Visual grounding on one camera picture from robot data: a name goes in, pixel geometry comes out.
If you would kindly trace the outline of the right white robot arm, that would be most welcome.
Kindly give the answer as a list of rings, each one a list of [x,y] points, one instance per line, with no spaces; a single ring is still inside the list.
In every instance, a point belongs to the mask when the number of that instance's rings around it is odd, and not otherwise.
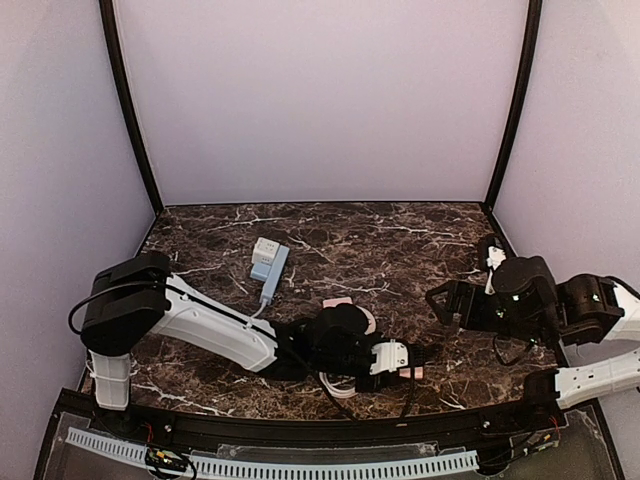
[[[556,283],[548,273],[495,273],[485,287],[448,281],[426,301],[445,325],[457,321],[463,330],[519,339],[528,348],[586,352],[528,375],[527,404],[568,409],[639,384],[639,293],[617,277],[580,274]]]

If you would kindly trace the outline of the blue cube plug adapter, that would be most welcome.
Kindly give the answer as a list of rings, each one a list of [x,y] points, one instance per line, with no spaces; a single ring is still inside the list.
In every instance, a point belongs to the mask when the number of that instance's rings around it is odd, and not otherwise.
[[[269,278],[272,266],[264,263],[254,263],[250,271],[250,278],[265,283]]]

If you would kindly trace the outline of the pink cube socket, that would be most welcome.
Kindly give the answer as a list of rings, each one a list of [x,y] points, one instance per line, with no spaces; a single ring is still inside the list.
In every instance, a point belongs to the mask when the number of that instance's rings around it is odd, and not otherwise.
[[[338,298],[326,299],[322,302],[322,305],[324,308],[335,308],[342,304],[352,305],[353,300],[351,297],[338,297]]]

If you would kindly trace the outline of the blue power strip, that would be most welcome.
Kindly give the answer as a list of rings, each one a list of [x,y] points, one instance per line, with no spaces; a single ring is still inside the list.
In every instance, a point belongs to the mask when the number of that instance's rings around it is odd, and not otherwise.
[[[260,295],[260,301],[263,302],[265,305],[270,305],[273,301],[280,278],[284,271],[285,263],[288,258],[289,252],[290,252],[290,249],[288,247],[281,245],[276,255],[276,258],[273,264],[271,265],[272,268],[269,274],[269,278],[265,283],[263,283],[263,287]]]

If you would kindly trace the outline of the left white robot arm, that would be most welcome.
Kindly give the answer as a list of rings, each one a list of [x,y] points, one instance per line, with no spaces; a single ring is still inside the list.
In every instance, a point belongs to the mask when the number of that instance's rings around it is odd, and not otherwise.
[[[406,373],[415,382],[425,347],[385,337],[350,303],[288,324],[249,316],[192,288],[170,259],[147,252],[96,275],[90,295],[68,316],[90,355],[97,404],[124,411],[130,398],[130,354],[148,334],[181,340],[276,381],[350,377],[356,392],[376,392]]]

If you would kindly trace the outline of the white cube socket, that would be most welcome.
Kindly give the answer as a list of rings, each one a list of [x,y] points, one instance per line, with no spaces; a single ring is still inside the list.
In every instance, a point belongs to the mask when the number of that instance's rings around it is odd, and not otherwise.
[[[259,237],[253,247],[251,262],[253,264],[272,265],[279,248],[279,242]]]

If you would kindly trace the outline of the pink small plug adapter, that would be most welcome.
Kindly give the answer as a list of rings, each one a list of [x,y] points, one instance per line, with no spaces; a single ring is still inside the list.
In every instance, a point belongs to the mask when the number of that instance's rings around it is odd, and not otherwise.
[[[410,379],[411,377],[414,377],[416,380],[422,380],[424,378],[424,368],[415,367],[399,369],[398,375],[402,378]]]

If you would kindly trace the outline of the pink round power strip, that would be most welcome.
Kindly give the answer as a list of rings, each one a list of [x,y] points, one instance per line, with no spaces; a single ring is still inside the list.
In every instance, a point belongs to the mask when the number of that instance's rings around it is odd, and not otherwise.
[[[372,333],[374,333],[376,331],[376,320],[374,315],[367,310],[366,308],[361,307],[360,310],[364,313],[366,319],[367,319],[367,328],[365,330],[365,334],[366,335],[370,335]]]

